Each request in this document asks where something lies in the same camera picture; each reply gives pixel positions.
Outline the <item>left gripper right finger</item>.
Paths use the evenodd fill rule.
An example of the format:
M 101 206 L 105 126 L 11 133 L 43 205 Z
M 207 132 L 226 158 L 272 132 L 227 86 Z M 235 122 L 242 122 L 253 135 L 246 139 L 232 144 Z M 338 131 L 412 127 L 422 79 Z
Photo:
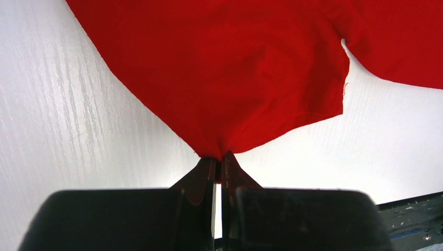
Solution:
M 393 250 L 364 193 L 263 188 L 232 152 L 220 174 L 223 250 Z

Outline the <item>red t shirt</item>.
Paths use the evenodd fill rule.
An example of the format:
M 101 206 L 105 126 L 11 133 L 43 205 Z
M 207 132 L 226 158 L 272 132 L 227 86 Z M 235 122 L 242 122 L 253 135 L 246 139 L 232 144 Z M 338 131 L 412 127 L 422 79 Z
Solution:
M 442 1 L 68 1 L 112 73 L 201 157 L 340 115 L 350 52 L 442 88 Z

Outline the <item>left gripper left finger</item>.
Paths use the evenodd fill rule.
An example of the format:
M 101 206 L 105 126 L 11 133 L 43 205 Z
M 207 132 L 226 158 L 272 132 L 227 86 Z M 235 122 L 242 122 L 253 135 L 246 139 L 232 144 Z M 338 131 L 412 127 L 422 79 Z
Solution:
M 31 221 L 20 250 L 214 250 L 215 159 L 168 189 L 62 190 Z

